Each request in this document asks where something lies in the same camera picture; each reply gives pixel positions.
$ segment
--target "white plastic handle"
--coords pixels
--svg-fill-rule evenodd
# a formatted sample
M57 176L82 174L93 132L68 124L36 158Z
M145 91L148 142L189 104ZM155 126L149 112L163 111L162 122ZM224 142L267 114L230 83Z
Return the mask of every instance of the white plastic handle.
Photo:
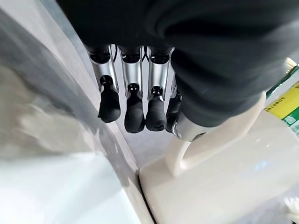
M165 156L169 171L177 176L206 161L246 135L264 107L266 93L246 112L231 117L210 133L193 142L173 138Z

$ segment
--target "robotic finger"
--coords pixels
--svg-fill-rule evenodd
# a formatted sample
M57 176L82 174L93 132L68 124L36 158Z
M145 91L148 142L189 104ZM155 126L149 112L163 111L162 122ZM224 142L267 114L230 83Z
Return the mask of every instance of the robotic finger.
M115 121L121 115L121 107L111 48L109 45L103 45L97 48L86 46L86 49L101 93L98 117L105 123Z
M144 129L145 125L142 108L142 48L119 46L119 49L127 98L125 129L129 133L138 133Z
M148 113L146 127L150 131L162 131L166 127L164 101L171 49L149 48Z

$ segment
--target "white surface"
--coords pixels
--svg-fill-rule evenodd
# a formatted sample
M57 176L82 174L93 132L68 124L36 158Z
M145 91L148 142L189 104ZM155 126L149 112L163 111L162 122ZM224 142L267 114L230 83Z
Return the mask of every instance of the white surface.
M186 172L242 139L253 126L265 100L266 93L263 92L259 101L248 111L228 119L194 142L173 138L165 155L165 162L171 174L177 176Z
M212 155L209 145L194 141L192 148L206 159L178 176L171 174L165 158L140 171L142 189L158 224L287 223L285 208L268 210L271 200L299 183L299 139L283 122L262 111L249 133L228 148L211 150ZM298 191L290 194L296 196Z
M1 224L140 224L103 155L1 161Z
M0 8L0 223L153 224L135 160L97 118L97 84L68 38L37 0Z

